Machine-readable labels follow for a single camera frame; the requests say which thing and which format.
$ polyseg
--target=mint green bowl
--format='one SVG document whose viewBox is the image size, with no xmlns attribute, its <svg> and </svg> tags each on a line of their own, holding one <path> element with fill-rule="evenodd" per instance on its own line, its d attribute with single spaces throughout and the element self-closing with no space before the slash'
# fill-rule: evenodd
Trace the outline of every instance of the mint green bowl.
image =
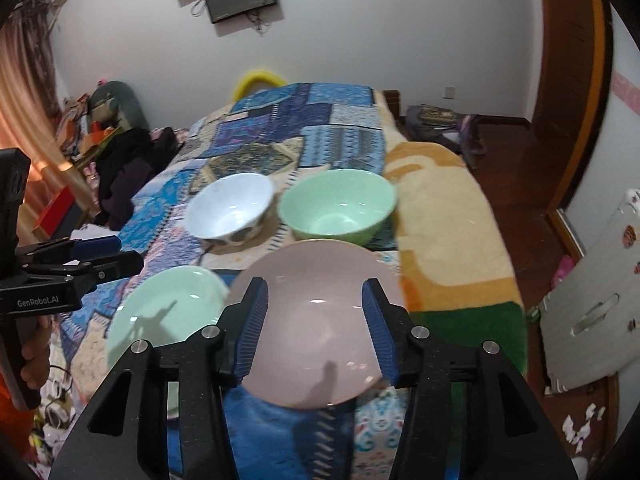
<svg viewBox="0 0 640 480">
<path fill-rule="evenodd" d="M 331 238 L 365 245 L 396 207 L 396 190 L 363 170 L 330 170 L 287 190 L 280 219 L 297 238 Z"/>
</svg>

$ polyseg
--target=curtain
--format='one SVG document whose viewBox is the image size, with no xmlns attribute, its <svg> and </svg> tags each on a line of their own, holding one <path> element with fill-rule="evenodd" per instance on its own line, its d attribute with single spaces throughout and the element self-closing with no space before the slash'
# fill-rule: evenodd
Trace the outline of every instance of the curtain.
<svg viewBox="0 0 640 480">
<path fill-rule="evenodd" d="M 27 15 L 36 3 L 26 4 L 26 8 L 23 5 L 14 11 L 0 29 L 0 148 L 18 147 L 31 159 L 18 216 L 21 245 L 35 241 L 31 233 L 34 222 L 65 186 L 71 188 L 81 208 L 95 210 L 84 178 L 65 160 L 54 141 L 54 121 L 50 117 L 59 109 L 54 104 L 47 29 Z"/>
</svg>

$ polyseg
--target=bedspread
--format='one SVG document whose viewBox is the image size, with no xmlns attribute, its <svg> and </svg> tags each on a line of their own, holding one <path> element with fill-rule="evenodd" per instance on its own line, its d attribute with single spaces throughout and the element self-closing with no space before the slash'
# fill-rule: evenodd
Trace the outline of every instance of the bedspread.
<svg viewBox="0 0 640 480">
<path fill-rule="evenodd" d="M 120 237 L 123 250 L 144 254 L 142 273 L 99 287 L 81 310 L 58 319 L 58 355 L 81 397 L 88 400 L 105 377 L 111 318 L 137 285 L 185 264 L 201 264 L 230 283 L 267 252 L 294 241 L 272 209 L 262 233 L 241 251 L 204 252 L 182 227 L 191 196 L 242 171 L 268 175 L 281 193 L 330 168 L 373 171 L 395 183 L 398 208 L 368 248 L 398 275 L 414 320 L 452 342 L 494 339 L 524 371 L 525 324 L 511 262 L 464 163 L 436 144 L 406 142 L 382 94 L 371 88 L 293 84 L 194 124 L 172 164 L 134 197 L 134 216 Z M 238 388 L 225 398 L 225 414 L 241 478 L 386 479 L 406 401 L 406 391 L 380 383 L 342 405 L 299 412 Z M 331 446 L 318 440 L 319 428 L 330 432 Z"/>
</svg>

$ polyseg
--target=metal screw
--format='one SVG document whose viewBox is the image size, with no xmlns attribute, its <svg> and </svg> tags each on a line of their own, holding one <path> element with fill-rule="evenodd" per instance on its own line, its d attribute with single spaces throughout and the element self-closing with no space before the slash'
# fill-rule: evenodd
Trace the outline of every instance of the metal screw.
<svg viewBox="0 0 640 480">
<path fill-rule="evenodd" d="M 131 348 L 131 351 L 134 354 L 142 354 L 142 352 L 149 348 L 149 343 L 143 339 L 138 339 L 137 341 L 134 341 L 129 348 Z"/>
<path fill-rule="evenodd" d="M 497 354 L 500 351 L 500 345 L 495 341 L 485 341 L 482 343 L 482 350 L 488 354 Z"/>
<path fill-rule="evenodd" d="M 215 325 L 207 325 L 202 330 L 200 330 L 200 333 L 203 337 L 211 339 L 212 337 L 215 337 L 220 333 L 220 329 Z"/>
<path fill-rule="evenodd" d="M 427 339 L 430 336 L 431 332 L 425 326 L 416 325 L 411 329 L 411 335 L 416 339 Z"/>
</svg>

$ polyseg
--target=yellow arch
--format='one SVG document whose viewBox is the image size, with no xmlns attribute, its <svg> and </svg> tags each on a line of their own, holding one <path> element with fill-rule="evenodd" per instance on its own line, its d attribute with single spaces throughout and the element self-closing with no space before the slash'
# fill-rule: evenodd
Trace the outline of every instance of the yellow arch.
<svg viewBox="0 0 640 480">
<path fill-rule="evenodd" d="M 251 85 L 257 82 L 267 83 L 276 88 L 287 84 L 283 78 L 272 72 L 267 72 L 266 70 L 253 70 L 246 74 L 238 83 L 238 86 L 234 91 L 233 101 L 239 101 L 245 97 Z"/>
</svg>

